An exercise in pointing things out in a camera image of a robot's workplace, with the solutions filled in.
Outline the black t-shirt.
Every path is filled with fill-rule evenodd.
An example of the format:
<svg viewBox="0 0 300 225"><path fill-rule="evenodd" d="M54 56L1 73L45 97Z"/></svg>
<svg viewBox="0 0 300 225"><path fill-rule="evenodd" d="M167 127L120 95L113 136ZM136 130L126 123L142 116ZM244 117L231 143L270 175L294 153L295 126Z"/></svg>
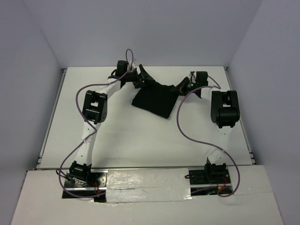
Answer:
<svg viewBox="0 0 300 225"><path fill-rule="evenodd" d="M132 106L168 119L178 99L177 86L154 82L141 88L132 100Z"/></svg>

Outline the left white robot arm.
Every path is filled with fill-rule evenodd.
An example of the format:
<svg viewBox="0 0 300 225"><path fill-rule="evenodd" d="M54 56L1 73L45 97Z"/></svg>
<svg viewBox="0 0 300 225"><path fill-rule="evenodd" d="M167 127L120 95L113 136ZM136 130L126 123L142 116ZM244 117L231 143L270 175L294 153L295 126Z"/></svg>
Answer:
<svg viewBox="0 0 300 225"><path fill-rule="evenodd" d="M138 89L153 80L141 64L136 68L132 61L119 60L107 83L99 84L98 90L86 91L82 109L79 110L84 120L82 143L76 149L76 157L69 169L71 178L81 187L88 186L92 181L92 151L97 131L107 117L108 99L126 83L132 83Z"/></svg>

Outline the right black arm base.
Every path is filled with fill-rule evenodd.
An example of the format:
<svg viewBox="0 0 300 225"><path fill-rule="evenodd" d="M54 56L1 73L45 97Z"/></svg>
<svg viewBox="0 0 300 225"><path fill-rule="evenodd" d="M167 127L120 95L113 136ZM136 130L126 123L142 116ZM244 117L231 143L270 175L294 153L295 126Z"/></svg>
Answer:
<svg viewBox="0 0 300 225"><path fill-rule="evenodd" d="M204 170L189 170L185 178L190 182L192 196L217 195L221 189L223 189L220 192L222 195L232 192L231 179L227 170L223 175L208 175Z"/></svg>

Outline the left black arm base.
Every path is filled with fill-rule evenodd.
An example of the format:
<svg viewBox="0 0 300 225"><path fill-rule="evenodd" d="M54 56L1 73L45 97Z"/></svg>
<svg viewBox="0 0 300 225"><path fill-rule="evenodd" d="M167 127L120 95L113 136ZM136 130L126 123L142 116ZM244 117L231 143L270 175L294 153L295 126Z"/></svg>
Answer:
<svg viewBox="0 0 300 225"><path fill-rule="evenodd" d="M78 195L81 198L90 198L92 195L94 195L94 202L105 203L107 173L108 171L93 170L89 180L87 182L83 182L79 179L71 177L69 171L62 172L61 181L64 184L64 188L68 192L72 193L70 195L63 190L62 198L76 198L74 195Z"/></svg>

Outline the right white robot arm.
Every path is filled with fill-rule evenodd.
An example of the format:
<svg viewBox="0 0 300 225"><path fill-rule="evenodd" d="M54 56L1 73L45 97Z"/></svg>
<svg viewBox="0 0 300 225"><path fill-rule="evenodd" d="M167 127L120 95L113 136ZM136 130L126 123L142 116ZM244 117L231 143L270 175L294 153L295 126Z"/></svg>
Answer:
<svg viewBox="0 0 300 225"><path fill-rule="evenodd" d="M175 87L181 96L188 97L196 94L201 99L210 103L210 119L216 130L213 132L212 142L200 141L208 145L208 157L202 174L190 172L187 178L197 181L200 178L207 183L224 181L226 175L226 153L229 137L233 127L240 120L240 108L237 91L225 90L215 82L209 85L210 76L206 71L191 71L190 74Z"/></svg>

